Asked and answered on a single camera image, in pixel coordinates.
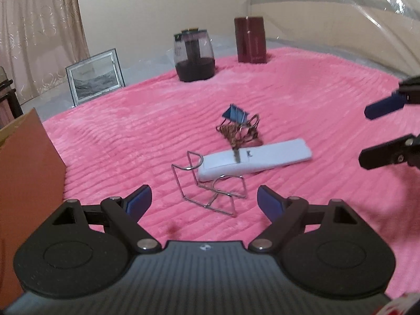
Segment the metal wire holder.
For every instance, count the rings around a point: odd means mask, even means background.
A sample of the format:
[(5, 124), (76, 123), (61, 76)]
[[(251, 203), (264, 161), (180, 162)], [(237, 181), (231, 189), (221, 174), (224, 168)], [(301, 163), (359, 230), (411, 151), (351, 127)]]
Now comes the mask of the metal wire holder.
[[(189, 162), (187, 166), (180, 166), (179, 164), (171, 164), (171, 170), (174, 175), (174, 179), (177, 183), (177, 187), (179, 189), (181, 197), (185, 201), (189, 201), (190, 203), (193, 203), (194, 205), (200, 206), (210, 211), (214, 211), (215, 213), (220, 213), (225, 216), (230, 216), (232, 218), (235, 218), (238, 215), (238, 212), (235, 206), (235, 200), (248, 198), (248, 190), (246, 187), (245, 178), (242, 175), (238, 176), (238, 175), (232, 175), (232, 174), (219, 174), (216, 178), (210, 181), (201, 182), (198, 179), (198, 171), (199, 171), (199, 168), (204, 166), (204, 156), (194, 151), (187, 151), (187, 159)], [(182, 183), (179, 179), (178, 171), (191, 173), (195, 186), (202, 190), (211, 192), (211, 198), (207, 202), (203, 203), (185, 194), (182, 187)], [(229, 180), (240, 182), (242, 189), (240, 191), (227, 191), (218, 187), (219, 183), (224, 182), (224, 181), (229, 181)], [(214, 205), (216, 201), (219, 201), (219, 199), (223, 197), (226, 197), (229, 199), (229, 206), (230, 206), (229, 210), (226, 210), (223, 208), (217, 208)]]

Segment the white remote control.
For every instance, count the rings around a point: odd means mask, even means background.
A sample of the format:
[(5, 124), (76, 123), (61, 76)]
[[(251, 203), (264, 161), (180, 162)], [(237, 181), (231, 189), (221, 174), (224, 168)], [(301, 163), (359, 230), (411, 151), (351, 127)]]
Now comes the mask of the white remote control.
[(274, 144), (220, 151), (203, 156), (203, 163), (198, 168), (200, 181), (213, 181), (222, 175), (242, 176), (257, 173), (280, 166), (310, 160), (312, 151), (301, 139), (292, 139)]

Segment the blue binder clip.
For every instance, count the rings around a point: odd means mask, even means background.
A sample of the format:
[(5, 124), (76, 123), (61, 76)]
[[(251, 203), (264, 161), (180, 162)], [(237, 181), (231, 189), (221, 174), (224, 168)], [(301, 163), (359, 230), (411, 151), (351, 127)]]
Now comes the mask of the blue binder clip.
[(245, 112), (235, 104), (230, 104), (229, 108), (222, 114), (222, 117), (236, 124), (245, 124), (248, 121), (248, 112)]

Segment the clear plastic sheet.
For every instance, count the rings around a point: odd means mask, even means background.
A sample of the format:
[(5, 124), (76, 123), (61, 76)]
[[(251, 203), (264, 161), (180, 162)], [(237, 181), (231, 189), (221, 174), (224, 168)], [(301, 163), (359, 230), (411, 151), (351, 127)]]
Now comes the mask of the clear plastic sheet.
[(270, 41), (349, 53), (405, 75), (419, 74), (419, 0), (231, 0), (261, 16)]

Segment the pink plush blanket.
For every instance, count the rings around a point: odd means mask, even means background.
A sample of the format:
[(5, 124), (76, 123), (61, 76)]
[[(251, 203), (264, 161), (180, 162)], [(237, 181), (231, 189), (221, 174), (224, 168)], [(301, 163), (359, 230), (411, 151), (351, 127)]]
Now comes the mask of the pink plush blanket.
[[(209, 80), (185, 83), (170, 71), (58, 114), (44, 127), (67, 167), (65, 196), (94, 204), (152, 188), (140, 224), (158, 240), (250, 242), (268, 225), (258, 187), (311, 203), (347, 201), (392, 247), (397, 268), (387, 292), (419, 291), (419, 171), (407, 164), (363, 169), (360, 152), (419, 133), (419, 108), (408, 105), (379, 119), (368, 104), (397, 89), (397, 77), (330, 54), (278, 48), (267, 63), (219, 59)], [(245, 124), (225, 120), (230, 104), (248, 112)], [(171, 164), (187, 166), (187, 151), (203, 156), (303, 139), (308, 161), (242, 175), (248, 198), (235, 218), (185, 201)], [(185, 194), (207, 202), (211, 192), (178, 171)]]

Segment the brown cardboard box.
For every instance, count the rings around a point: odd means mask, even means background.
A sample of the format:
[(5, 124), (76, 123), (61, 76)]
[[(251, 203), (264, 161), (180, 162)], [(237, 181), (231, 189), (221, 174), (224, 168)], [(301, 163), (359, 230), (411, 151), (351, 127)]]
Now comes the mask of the brown cardboard box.
[(36, 112), (1, 130), (1, 308), (21, 295), (13, 259), (63, 201), (66, 166)]

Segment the silver framed picture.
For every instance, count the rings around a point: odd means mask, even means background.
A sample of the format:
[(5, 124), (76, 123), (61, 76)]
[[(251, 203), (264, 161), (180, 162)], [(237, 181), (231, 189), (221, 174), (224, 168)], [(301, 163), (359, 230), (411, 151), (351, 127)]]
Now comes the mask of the silver framed picture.
[(74, 63), (65, 71), (75, 107), (125, 87), (115, 48)]

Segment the dark glass jar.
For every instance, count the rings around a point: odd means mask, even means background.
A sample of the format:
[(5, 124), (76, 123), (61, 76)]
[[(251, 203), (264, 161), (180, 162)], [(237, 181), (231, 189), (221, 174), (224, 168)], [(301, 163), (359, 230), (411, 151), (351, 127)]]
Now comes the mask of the dark glass jar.
[(186, 29), (174, 34), (174, 64), (182, 82), (214, 77), (214, 51), (206, 29)]

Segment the maroon thermos container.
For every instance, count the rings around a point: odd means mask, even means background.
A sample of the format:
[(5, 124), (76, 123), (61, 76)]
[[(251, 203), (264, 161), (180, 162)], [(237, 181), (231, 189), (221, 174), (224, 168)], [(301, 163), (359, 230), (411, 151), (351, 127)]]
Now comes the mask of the maroon thermos container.
[(266, 33), (262, 16), (234, 19), (236, 49), (240, 63), (266, 63)]

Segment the pink curtain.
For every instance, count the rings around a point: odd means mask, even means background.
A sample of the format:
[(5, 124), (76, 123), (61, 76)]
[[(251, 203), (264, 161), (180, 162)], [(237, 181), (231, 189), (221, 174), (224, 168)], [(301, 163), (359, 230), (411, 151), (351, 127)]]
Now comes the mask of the pink curtain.
[(78, 0), (1, 0), (1, 66), (24, 103), (88, 58)]

